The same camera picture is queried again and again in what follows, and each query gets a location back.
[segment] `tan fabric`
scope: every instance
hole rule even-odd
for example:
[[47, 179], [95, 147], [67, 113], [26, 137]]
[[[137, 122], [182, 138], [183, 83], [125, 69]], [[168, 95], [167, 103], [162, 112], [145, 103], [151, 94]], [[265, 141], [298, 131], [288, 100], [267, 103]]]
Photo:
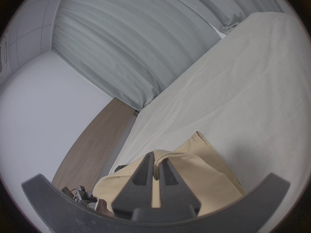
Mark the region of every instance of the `tan fabric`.
[[[158, 172], [159, 164], [169, 158], [180, 176], [201, 202], [199, 216], [216, 211], [245, 194], [243, 188], [200, 132], [173, 152], [154, 150], [154, 182], [152, 207], [160, 207]], [[101, 178], [96, 184], [93, 195], [107, 201], [108, 210], [111, 203], [130, 179], [143, 157], [114, 174]]]

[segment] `wooden floor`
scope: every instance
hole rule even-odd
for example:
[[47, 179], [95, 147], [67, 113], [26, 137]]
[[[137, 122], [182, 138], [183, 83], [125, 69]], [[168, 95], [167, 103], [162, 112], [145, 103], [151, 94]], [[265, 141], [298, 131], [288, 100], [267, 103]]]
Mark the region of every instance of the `wooden floor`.
[[87, 191], [93, 189], [105, 161], [134, 111], [114, 98], [73, 144], [57, 169], [52, 184], [58, 189], [67, 186], [72, 190], [79, 185]]

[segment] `white fabric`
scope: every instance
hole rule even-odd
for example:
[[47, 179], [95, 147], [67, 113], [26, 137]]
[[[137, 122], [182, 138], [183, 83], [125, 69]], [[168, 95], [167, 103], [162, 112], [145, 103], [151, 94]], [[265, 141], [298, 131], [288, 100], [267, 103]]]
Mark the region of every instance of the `white fabric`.
[[310, 175], [310, 63], [309, 36], [295, 17], [251, 14], [139, 113], [110, 173], [200, 131], [246, 192], [271, 172], [291, 182], [261, 232], [271, 230]]

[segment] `curtain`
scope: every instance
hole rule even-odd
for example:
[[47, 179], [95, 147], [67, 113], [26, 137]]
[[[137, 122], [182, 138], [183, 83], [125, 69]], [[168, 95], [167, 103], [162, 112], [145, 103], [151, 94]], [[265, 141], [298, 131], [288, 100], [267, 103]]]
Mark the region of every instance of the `curtain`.
[[63, 0], [53, 50], [140, 111], [221, 37], [273, 0]]

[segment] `gray curtain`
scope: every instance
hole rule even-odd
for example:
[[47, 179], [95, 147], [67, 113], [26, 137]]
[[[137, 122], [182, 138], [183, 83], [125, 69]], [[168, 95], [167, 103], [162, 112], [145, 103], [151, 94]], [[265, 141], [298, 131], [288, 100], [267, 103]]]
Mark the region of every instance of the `gray curtain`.
[[63, 0], [53, 50], [140, 111], [221, 38], [273, 0]]

